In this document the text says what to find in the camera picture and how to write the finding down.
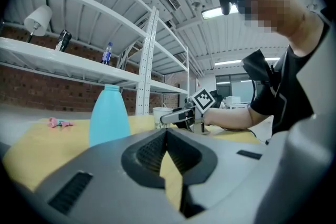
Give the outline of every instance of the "yellow tablecloth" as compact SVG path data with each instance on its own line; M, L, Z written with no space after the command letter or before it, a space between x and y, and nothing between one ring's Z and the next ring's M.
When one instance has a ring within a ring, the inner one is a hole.
M49 128L47 119L33 124L7 151L3 164L9 176L34 191L50 173L89 148L89 120L74 120L74 126ZM131 134L154 129L152 115L130 116ZM218 139L259 144L249 132L226 132L207 126L210 136ZM182 177L167 153L160 176L165 178L166 194L177 209L181 200Z

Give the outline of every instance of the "ceiling light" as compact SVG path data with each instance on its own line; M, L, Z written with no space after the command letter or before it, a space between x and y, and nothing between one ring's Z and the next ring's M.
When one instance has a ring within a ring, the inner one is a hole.
M238 12L238 10L237 10L236 5L232 5L231 10L230 10L230 14L237 13L237 12ZM210 19L210 18L215 18L215 17L218 17L218 16L222 16L222 15L223 15L223 13L222 13L222 8L221 7L208 9L208 10L205 10L205 11L202 12L203 19L205 19L205 20Z
M265 58L266 61L277 61L280 57L273 57L273 58Z
M234 60L234 61L227 61L227 62L216 62L215 66L220 66L220 65L227 65L229 63L239 63L241 60Z
M226 82L217 82L216 84L217 85L222 85L222 84L230 84L231 82L229 82L229 81L226 81Z

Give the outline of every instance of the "cup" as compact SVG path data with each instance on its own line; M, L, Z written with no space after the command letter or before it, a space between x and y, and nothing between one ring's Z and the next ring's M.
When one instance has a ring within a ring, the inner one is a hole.
M164 124L160 121L160 118L164 115L170 114L173 112L173 109L169 108L153 108L154 114L154 128L155 129L162 129L162 128L169 128L170 124Z

